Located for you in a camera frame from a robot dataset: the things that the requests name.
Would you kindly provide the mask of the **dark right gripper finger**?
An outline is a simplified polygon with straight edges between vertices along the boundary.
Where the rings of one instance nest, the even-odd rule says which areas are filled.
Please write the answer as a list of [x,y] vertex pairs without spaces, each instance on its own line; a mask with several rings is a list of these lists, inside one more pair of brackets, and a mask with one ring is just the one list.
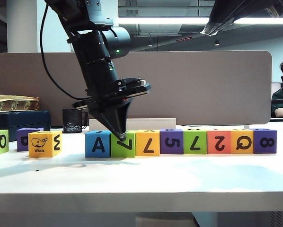
[[244,11],[247,7],[247,0],[216,0],[209,21],[200,33],[216,35],[231,26],[235,20],[244,17]]
[[216,0],[209,16],[209,35],[272,5],[272,0]]

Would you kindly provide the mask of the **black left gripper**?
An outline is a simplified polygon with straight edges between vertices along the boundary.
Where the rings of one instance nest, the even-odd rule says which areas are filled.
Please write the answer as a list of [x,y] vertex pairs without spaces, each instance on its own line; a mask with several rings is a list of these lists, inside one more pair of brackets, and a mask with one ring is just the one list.
[[89,113],[109,129],[120,140],[126,139],[127,112],[130,98],[149,93],[151,85],[146,80],[117,80],[110,85],[110,91],[80,100],[72,104],[74,109],[89,110]]

